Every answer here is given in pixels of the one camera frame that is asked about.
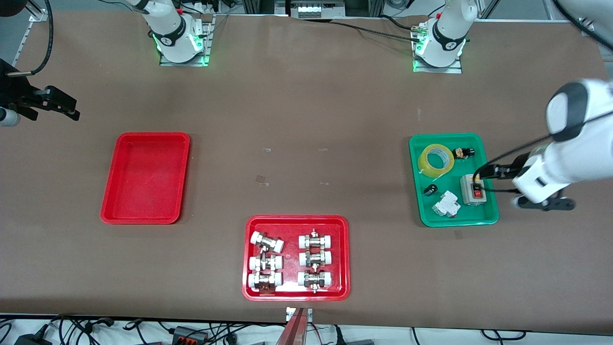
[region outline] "white circuit breaker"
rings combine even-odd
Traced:
[[[458,197],[448,190],[441,196],[441,201],[432,206],[432,209],[438,215],[446,215],[449,218],[454,218],[460,209],[460,204],[457,203],[457,200]]]

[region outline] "white floor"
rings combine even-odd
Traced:
[[[24,334],[34,334],[38,329],[46,323],[44,320],[13,320],[12,330],[8,337],[2,344],[14,344],[17,337]],[[126,331],[122,327],[126,325],[125,321],[117,321],[111,328],[100,325],[96,326],[92,336],[101,345],[142,345],[138,333],[136,330]],[[63,332],[67,333],[70,323],[64,322]],[[186,323],[171,323],[164,322],[164,326],[167,328],[184,326],[190,327],[195,330],[201,328],[209,328],[209,324],[186,324]],[[337,336],[334,327],[330,325],[317,325],[322,327],[319,330],[322,338],[322,344],[333,342],[336,344]],[[162,329],[156,322],[144,322],[141,324],[140,329],[142,331],[144,339],[148,343],[162,342],[164,344],[172,343],[172,335],[168,334]],[[319,345],[319,340],[312,331],[312,328],[308,327],[309,331],[306,336],[306,345]],[[364,326],[346,326],[341,325],[343,336],[345,341],[358,341],[365,339],[372,339],[377,345],[410,345],[416,344],[410,328],[400,327],[364,327]],[[6,328],[0,329],[0,339],[4,335]],[[280,326],[258,327],[251,326],[244,330],[240,330],[236,333],[238,345],[251,345],[261,342],[266,344],[276,344],[283,328]],[[421,345],[431,344],[445,344],[445,345],[497,345],[498,342],[485,339],[479,330],[455,330],[455,329],[439,329],[439,328],[417,328],[417,337]],[[500,332],[502,337],[513,338],[519,335],[516,332]],[[49,327],[45,339],[51,341],[53,345],[59,345],[58,331],[52,327]],[[72,345],[75,344],[76,335],[73,336]],[[613,337],[611,336],[595,336],[595,335],[567,335],[567,334],[555,334],[555,333],[528,333],[526,337],[519,341],[505,341],[505,344],[513,345],[527,345],[527,344],[539,344],[539,345],[570,345],[570,344],[584,344],[584,345],[597,345],[597,344],[613,344]],[[80,344],[89,344],[89,341],[85,336],[81,337]]]

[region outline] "power adapter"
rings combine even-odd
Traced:
[[[24,334],[17,338],[15,345],[52,345],[52,343],[42,338],[39,339],[33,334]]]

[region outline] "metal mounting plate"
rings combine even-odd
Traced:
[[[294,313],[296,312],[297,308],[290,308],[287,307],[285,310],[285,321],[289,322],[289,319],[292,318],[292,316],[294,315]],[[308,308],[306,310],[306,321],[307,322],[313,322],[313,308]]]

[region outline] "black capacitor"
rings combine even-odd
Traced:
[[[434,194],[438,190],[438,187],[435,184],[431,184],[424,189],[424,195],[429,196]]]

